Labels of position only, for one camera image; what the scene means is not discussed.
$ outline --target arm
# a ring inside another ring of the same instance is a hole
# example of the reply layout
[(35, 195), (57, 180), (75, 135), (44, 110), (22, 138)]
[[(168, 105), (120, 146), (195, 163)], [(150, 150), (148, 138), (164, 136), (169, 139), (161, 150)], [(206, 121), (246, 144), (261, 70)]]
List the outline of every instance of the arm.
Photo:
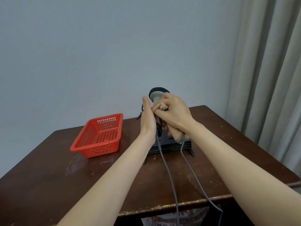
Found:
[(155, 143), (156, 121), (148, 98), (143, 97), (141, 132), (130, 147), (58, 223), (63, 225), (114, 225), (124, 199)]
[(161, 101), (170, 109), (156, 110), (156, 115), (187, 133), (201, 148), (255, 225), (300, 225), (301, 195), (196, 122), (181, 98), (166, 93)]

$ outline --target wall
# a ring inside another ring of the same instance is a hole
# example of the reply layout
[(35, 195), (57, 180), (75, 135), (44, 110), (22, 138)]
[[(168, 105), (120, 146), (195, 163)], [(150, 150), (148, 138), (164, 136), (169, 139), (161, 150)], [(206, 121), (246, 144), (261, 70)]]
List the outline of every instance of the wall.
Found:
[(165, 87), (225, 116), (243, 0), (2, 0), (0, 177), (53, 131)]

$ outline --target cleaning cloth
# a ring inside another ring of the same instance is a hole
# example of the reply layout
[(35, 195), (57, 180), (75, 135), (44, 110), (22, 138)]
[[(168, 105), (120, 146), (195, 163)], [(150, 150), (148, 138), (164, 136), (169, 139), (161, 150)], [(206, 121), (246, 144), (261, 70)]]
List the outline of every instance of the cleaning cloth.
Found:
[[(158, 103), (155, 107), (152, 108), (153, 113), (155, 113), (155, 111), (157, 109), (167, 111), (168, 110), (168, 105), (166, 105), (162, 102)], [(184, 141), (190, 139), (190, 137), (187, 136), (186, 133), (180, 131), (177, 128), (172, 127), (171, 125), (167, 124), (165, 121), (162, 121), (162, 130), (166, 130), (166, 134), (168, 136), (172, 136), (177, 143), (182, 144)]]

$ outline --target person's left hand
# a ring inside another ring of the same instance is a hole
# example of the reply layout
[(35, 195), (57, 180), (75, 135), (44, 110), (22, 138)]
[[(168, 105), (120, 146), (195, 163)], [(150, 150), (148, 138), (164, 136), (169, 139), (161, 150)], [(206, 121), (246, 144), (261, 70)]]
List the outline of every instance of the person's left hand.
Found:
[(156, 141), (156, 120), (151, 110), (151, 104), (147, 97), (142, 98), (144, 111), (141, 114), (141, 128), (140, 133), (145, 134), (151, 138), (153, 144)]

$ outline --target curtain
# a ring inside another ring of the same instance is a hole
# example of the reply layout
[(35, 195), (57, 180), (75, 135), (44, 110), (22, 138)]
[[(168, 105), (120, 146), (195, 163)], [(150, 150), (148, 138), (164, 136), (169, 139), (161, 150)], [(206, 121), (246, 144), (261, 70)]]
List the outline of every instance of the curtain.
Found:
[(301, 0), (244, 0), (226, 120), (301, 176)]

